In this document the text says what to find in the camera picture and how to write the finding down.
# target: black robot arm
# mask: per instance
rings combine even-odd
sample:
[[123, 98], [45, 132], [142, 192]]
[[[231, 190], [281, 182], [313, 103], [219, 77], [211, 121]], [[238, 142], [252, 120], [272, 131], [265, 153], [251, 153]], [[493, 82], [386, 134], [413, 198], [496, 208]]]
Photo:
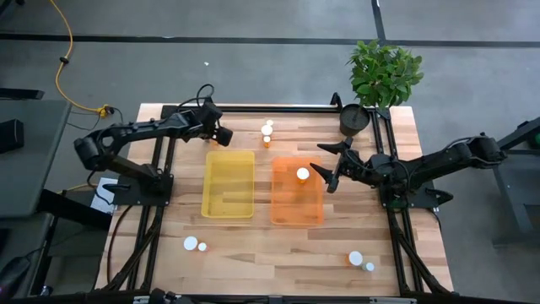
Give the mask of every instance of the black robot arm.
[[123, 176], [152, 182], [159, 178], [150, 164], [138, 165], [118, 153], [128, 143], [158, 137], [213, 139], [223, 146], [229, 145], [232, 131], [217, 125], [222, 111], [211, 101], [205, 101], [197, 111], [173, 113], [161, 120], [117, 124], [94, 131], [85, 138], [75, 140], [75, 149], [84, 167], [92, 171], [110, 170]]
[[388, 186], [396, 195], [403, 195], [419, 189], [425, 182], [464, 168], [492, 168], [506, 157], [497, 142], [485, 135], [458, 139], [441, 151], [414, 160], [398, 160], [377, 154], [363, 162], [358, 151], [351, 149], [352, 142], [352, 138], [346, 138], [339, 144], [317, 145], [333, 154], [340, 154], [334, 172], [311, 164], [328, 184], [329, 193], [338, 188], [339, 177], [346, 176], [372, 187]]

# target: black box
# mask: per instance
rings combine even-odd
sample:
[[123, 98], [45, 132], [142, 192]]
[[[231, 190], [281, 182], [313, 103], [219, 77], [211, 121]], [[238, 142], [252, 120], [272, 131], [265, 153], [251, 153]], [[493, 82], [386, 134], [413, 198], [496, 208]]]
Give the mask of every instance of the black box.
[[0, 123], [0, 154], [24, 146], [23, 127], [18, 119]]

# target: green plant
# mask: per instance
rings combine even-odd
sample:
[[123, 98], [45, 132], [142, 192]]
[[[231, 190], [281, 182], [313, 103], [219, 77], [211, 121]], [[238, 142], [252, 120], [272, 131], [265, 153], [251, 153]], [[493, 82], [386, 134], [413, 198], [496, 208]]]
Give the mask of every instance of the green plant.
[[399, 106], [418, 84], [422, 57], [397, 46], [379, 46], [378, 40], [366, 45], [359, 41], [348, 61], [353, 65], [351, 84], [361, 106]]

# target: yellow bin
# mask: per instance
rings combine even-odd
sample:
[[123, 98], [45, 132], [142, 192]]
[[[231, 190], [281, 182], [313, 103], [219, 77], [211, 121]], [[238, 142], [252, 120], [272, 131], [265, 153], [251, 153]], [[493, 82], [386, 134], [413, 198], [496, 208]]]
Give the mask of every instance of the yellow bin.
[[206, 155], [202, 216], [246, 219], [253, 216], [255, 154], [252, 151], [211, 151]]

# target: white cap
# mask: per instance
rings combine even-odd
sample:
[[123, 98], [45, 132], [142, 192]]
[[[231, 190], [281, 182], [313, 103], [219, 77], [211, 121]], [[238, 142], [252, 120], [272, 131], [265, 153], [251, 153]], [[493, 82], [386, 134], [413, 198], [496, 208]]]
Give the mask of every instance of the white cap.
[[354, 266], [360, 266], [362, 264], [362, 253], [360, 252], [351, 252], [348, 254], [348, 261]]
[[207, 248], [206, 243], [200, 243], [198, 248], [199, 248], [199, 251], [206, 251], [206, 248]]
[[262, 135], [264, 135], [264, 136], [270, 136], [270, 135], [272, 135], [273, 128], [272, 128], [272, 126], [264, 125], [261, 128], [261, 132], [262, 132]]
[[306, 180], [308, 177], [310, 177], [310, 171], [304, 167], [299, 168], [296, 172], [296, 176], [301, 180]]
[[371, 272], [375, 270], [375, 265], [373, 263], [365, 263], [364, 265], [362, 265], [362, 269]]
[[186, 240], [184, 240], [184, 248], [186, 250], [193, 250], [197, 248], [197, 238], [195, 236], [188, 236], [186, 237]]

